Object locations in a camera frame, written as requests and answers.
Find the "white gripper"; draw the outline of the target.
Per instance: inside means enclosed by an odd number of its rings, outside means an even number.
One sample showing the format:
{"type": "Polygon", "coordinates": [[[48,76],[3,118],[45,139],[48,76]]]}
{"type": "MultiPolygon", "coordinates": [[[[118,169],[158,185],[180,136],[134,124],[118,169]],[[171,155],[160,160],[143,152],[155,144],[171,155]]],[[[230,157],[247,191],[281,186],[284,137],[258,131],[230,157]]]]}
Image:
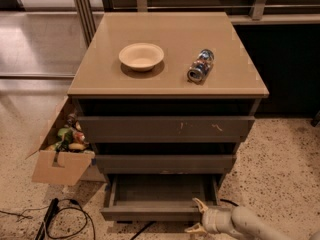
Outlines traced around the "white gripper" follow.
{"type": "Polygon", "coordinates": [[[199,212],[202,214],[202,225],[196,223],[193,226],[186,228],[184,230],[185,233],[206,234],[208,232],[212,234],[232,234],[235,232],[230,210],[208,208],[208,206],[198,198],[193,198],[193,201],[196,203],[199,212]]]}

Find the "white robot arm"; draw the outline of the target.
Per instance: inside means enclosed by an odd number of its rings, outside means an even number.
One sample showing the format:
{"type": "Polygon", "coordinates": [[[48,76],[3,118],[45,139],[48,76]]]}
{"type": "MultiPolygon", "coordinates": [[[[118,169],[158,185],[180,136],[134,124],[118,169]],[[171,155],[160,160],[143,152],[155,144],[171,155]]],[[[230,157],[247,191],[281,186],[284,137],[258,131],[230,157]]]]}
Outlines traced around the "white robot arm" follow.
{"type": "Polygon", "coordinates": [[[210,208],[198,198],[193,198],[193,201],[201,214],[201,221],[186,228],[186,233],[227,234],[236,240],[293,240],[244,206],[210,208]]]}

